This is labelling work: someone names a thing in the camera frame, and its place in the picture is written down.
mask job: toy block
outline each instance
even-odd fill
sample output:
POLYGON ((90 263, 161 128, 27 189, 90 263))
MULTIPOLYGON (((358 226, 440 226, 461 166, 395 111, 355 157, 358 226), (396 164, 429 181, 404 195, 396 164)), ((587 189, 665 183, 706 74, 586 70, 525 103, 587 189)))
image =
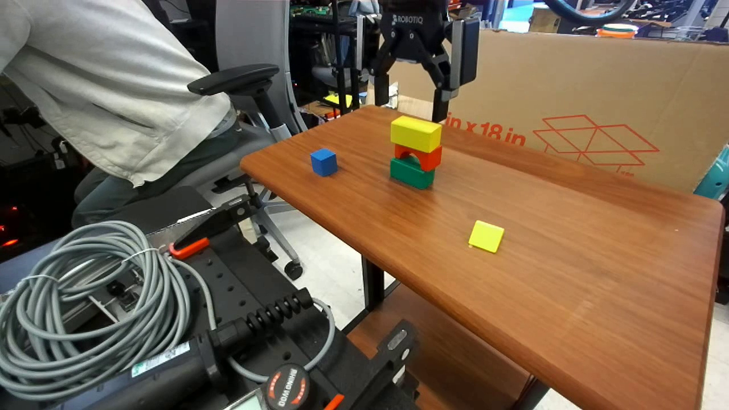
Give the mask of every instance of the toy block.
POLYGON ((421 152, 421 150, 412 150, 409 145, 395 145, 395 157, 404 159, 404 157, 417 157, 417 164, 421 170, 435 170, 440 166, 443 159, 443 145, 438 145, 432 152, 421 152))
POLYGON ((412 150, 432 152, 440 145, 443 125, 401 117, 389 124, 389 141, 412 150))
POLYGON ((496 252, 501 246, 503 232, 506 230, 501 226, 477 221, 469 238, 469 246, 487 252, 496 252))
POLYGON ((395 157, 389 159, 389 178, 415 189, 429 189, 432 186, 435 170, 421 170, 412 157, 395 157))
POLYGON ((315 152, 311 156, 311 159, 312 159, 315 174, 320 174, 320 176, 332 176, 332 174, 338 174, 338 156, 336 156, 332 150, 325 150, 325 149, 315 150, 315 152))

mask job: stacked blocks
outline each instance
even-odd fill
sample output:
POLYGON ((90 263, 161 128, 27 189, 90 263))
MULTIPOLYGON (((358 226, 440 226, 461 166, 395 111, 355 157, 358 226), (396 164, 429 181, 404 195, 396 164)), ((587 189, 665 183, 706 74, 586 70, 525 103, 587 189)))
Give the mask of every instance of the stacked blocks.
POLYGON ((443 125, 401 117, 389 125, 395 157, 389 178, 415 189, 429 189, 443 159, 443 125))
POLYGON ((312 169, 316 176, 332 176, 338 174, 338 156, 328 149, 315 150, 311 156, 312 169))

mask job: white sleeve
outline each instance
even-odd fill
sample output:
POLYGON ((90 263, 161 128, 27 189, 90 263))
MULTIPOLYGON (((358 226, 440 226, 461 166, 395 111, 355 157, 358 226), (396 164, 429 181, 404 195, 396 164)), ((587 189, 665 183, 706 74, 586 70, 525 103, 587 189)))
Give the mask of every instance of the white sleeve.
POLYGON ((0 0, 0 74, 30 36, 30 16, 18 0, 0 0))

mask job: table top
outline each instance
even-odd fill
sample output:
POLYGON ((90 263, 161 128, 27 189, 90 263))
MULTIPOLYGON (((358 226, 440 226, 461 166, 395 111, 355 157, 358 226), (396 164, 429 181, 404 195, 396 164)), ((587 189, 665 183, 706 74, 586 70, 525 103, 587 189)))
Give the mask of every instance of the table top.
POLYGON ((396 117, 358 109, 241 169, 576 405, 700 407, 718 202, 454 128, 417 192, 389 181, 396 117), (506 227, 496 256, 467 246, 475 221, 506 227))

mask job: person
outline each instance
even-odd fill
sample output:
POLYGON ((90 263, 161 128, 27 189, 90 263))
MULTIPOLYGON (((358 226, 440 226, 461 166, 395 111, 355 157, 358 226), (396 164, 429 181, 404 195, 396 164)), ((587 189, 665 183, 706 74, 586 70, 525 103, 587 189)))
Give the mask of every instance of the person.
POLYGON ((231 99, 141 0, 0 0, 5 74, 95 169, 70 226, 160 195, 241 144, 231 99))

